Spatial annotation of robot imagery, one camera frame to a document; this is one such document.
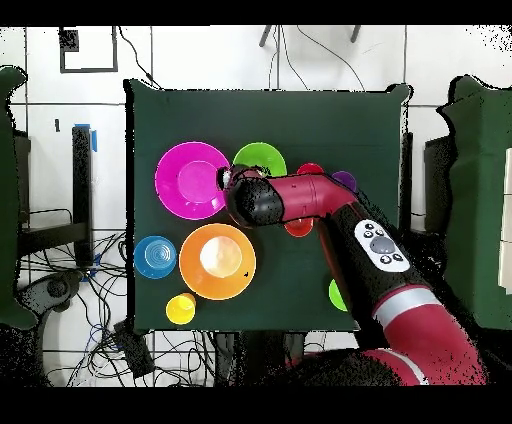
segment white tile floor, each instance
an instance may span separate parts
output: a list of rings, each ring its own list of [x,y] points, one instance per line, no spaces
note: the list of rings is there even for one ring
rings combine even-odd
[[[269,66],[275,44],[271,32],[265,47],[258,46],[263,28],[264,25],[123,27],[123,34],[135,46],[140,64],[165,88],[264,89],[269,87]],[[366,90],[382,91],[404,81],[414,88],[410,101],[413,106],[408,112],[408,129],[414,133],[415,142],[412,211],[424,214],[423,146],[429,139],[448,134],[448,127],[435,108],[446,103],[450,81],[459,75],[473,74],[495,86],[510,86],[512,51],[508,40],[512,35],[498,27],[363,26],[357,42],[352,44],[349,39],[353,26],[350,25],[304,25],[301,29],[345,58]],[[110,28],[78,27],[78,30],[80,51],[66,53],[66,66],[111,66]],[[308,88],[361,89],[342,61],[307,39],[296,26],[285,25],[284,33],[288,58]],[[32,139],[31,209],[71,207],[70,130],[74,124],[90,124],[98,134],[98,151],[92,156],[93,223],[99,230],[95,231],[96,239],[119,233],[126,225],[122,81],[124,78],[146,79],[128,43],[120,37],[117,43],[117,73],[61,74],[57,28],[0,28],[0,65],[16,65],[28,73],[28,83],[13,93],[11,111],[16,127],[28,131]],[[271,87],[275,88],[275,60],[273,69]],[[305,89],[290,69],[284,49],[280,88]],[[60,132],[55,130],[55,119],[59,119]],[[59,213],[35,215],[33,225],[53,225],[65,219],[66,215]],[[423,217],[414,216],[413,227],[422,229],[422,225]],[[49,255],[64,257],[56,251],[50,251]],[[104,261],[122,264],[115,249]],[[23,271],[20,284],[40,275],[38,271]],[[104,282],[105,278],[98,275],[98,282]],[[116,281],[112,289],[118,294],[125,290],[123,279]],[[90,320],[99,322],[97,300],[91,287],[84,283],[80,294],[88,305]],[[125,298],[109,296],[108,301],[112,322],[124,318]],[[73,299],[71,308],[63,314],[53,313],[44,338],[47,371],[74,367],[84,355],[89,332],[84,306],[78,298]],[[167,332],[166,336],[175,346],[191,339],[189,332]],[[155,358],[171,349],[160,332],[147,339]],[[308,347],[310,351],[319,348],[314,343],[326,348],[356,346],[352,335],[343,333],[331,333],[324,338],[324,333],[313,332],[307,342],[313,343]],[[183,343],[177,350],[188,352],[190,347],[191,343]],[[161,356],[157,364],[164,369],[174,369],[179,367],[180,358],[186,367],[187,353]],[[197,355],[191,355],[192,367],[198,365],[198,361]],[[126,367],[123,361],[119,364]],[[111,373],[109,367],[102,372]],[[50,376],[54,384],[65,385],[70,372],[55,371]],[[204,368],[192,377],[202,384]],[[173,384],[177,378],[163,374],[156,385]],[[134,385],[131,375],[123,376],[123,381]],[[152,386],[153,379],[146,378],[146,383]],[[120,385],[116,379],[90,379],[83,385],[89,384]]]

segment plastic cup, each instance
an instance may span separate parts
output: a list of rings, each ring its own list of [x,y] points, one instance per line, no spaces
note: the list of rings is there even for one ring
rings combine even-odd
[[[144,277],[158,279],[166,277],[176,266],[174,245],[161,236],[143,238],[133,253],[135,268]]]
[[[190,293],[174,296],[165,307],[165,314],[173,324],[188,324],[196,314],[196,300]]]
[[[297,170],[297,174],[323,174],[324,170],[316,163],[308,162],[301,165]],[[288,234],[293,237],[305,237],[313,229],[314,218],[296,219],[284,224],[284,228]]]
[[[347,307],[345,306],[345,302],[341,297],[338,285],[336,284],[335,280],[332,280],[331,284],[329,284],[329,299],[331,300],[331,303],[340,311],[347,312]]]
[[[332,174],[332,177],[348,187],[352,192],[356,192],[357,190],[357,184],[356,179],[353,177],[353,175],[350,172],[347,171],[338,171]]]
[[[296,219],[284,224],[284,228],[293,237],[305,237],[313,229],[313,221],[313,218]]]
[[[316,163],[305,163],[304,165],[301,165],[299,169],[297,170],[297,174],[323,174],[324,169],[317,165]]]

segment black stand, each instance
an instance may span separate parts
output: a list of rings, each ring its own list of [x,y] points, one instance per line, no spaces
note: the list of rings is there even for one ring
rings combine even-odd
[[[43,249],[74,243],[78,267],[93,264],[91,147],[89,130],[74,127],[73,137],[73,223],[55,227],[24,229],[18,237],[18,256]],[[21,222],[28,220],[28,152],[30,140],[19,133],[16,137],[21,200]]]

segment blue cup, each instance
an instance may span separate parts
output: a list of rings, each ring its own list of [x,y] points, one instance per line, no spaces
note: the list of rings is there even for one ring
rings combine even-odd
[[[144,277],[158,279],[166,277],[176,266],[176,249],[165,237],[143,238],[133,253],[135,268]]]

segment yellow cup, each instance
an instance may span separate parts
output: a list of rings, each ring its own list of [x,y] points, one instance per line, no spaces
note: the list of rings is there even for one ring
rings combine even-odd
[[[173,297],[165,307],[165,314],[174,324],[188,324],[196,313],[196,300],[190,293]]]

